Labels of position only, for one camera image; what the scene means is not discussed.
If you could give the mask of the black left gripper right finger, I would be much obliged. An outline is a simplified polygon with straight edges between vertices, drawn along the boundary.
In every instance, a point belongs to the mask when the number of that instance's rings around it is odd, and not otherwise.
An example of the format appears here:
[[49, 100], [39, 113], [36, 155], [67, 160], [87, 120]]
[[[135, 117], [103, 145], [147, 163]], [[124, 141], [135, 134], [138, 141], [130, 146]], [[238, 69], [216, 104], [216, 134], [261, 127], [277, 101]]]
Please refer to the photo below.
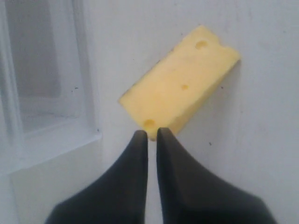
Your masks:
[[257, 196], [219, 178], [179, 143], [157, 131], [157, 177], [165, 224], [275, 224]]

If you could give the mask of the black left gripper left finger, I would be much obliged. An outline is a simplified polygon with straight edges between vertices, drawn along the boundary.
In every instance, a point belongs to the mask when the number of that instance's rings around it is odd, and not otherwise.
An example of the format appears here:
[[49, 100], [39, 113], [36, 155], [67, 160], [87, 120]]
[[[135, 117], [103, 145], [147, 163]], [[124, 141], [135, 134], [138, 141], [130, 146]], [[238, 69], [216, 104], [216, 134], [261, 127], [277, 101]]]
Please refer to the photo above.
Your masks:
[[134, 133], [117, 161], [94, 183], [56, 205], [47, 224], [143, 224], [148, 183], [148, 137]]

